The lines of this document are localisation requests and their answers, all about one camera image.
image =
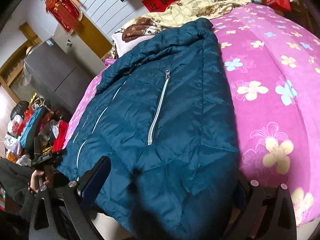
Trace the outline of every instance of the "white pillow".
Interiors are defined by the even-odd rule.
[[[154,35],[144,35],[141,37],[136,38],[133,41],[124,42],[122,40],[122,33],[114,33],[111,35],[111,38],[116,44],[117,53],[119,57],[122,57],[124,54],[126,54],[128,51],[132,50],[134,46],[138,45],[142,41],[150,40],[153,38]]]

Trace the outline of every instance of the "zipper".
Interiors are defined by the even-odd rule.
[[[167,70],[165,72],[165,82],[164,82],[164,86],[162,88],[162,92],[161,92],[158,108],[157,108],[157,111],[156,111],[156,115],[155,115],[155,117],[154,117],[154,119],[153,119],[153,121],[151,123],[150,129],[149,129],[149,132],[148,132],[148,145],[151,145],[153,143],[153,133],[154,133],[154,129],[155,129],[156,124],[157,124],[158,119],[159,119],[159,114],[160,114],[160,110],[161,110],[163,99],[164,99],[164,94],[165,94],[165,91],[167,89],[167,85],[168,85],[169,79],[170,79],[170,70]]]

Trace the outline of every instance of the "person's hand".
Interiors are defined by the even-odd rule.
[[[53,187],[53,167],[52,166],[44,166],[44,171],[35,170],[31,175],[30,183],[28,183],[28,190],[32,194],[38,193],[40,188],[39,185],[39,177],[45,175],[45,181],[43,182],[49,188]]]

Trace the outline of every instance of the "blue flower print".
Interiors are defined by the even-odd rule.
[[[277,86],[276,87],[276,93],[281,96],[282,103],[284,103],[285,106],[288,106],[292,104],[291,98],[294,98],[297,96],[297,91],[292,87],[291,81],[287,80],[284,87],[283,86]]]
[[[227,61],[224,63],[228,71],[236,70],[236,67],[242,67],[243,63],[240,62],[239,58],[235,58],[233,61]]]
[[[301,42],[300,44],[306,49],[313,50],[313,48],[311,48],[309,44],[306,44],[306,43],[303,43],[303,42]]]
[[[265,33],[264,35],[266,35],[267,37],[273,37],[273,36],[276,36],[275,34],[273,34],[272,32],[267,32]]]

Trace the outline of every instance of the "pink bedsheet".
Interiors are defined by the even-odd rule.
[[[297,226],[313,220],[320,215],[319,39],[256,4],[211,22],[235,108],[240,169],[266,186],[287,184]],[[67,138],[100,80],[89,85]]]

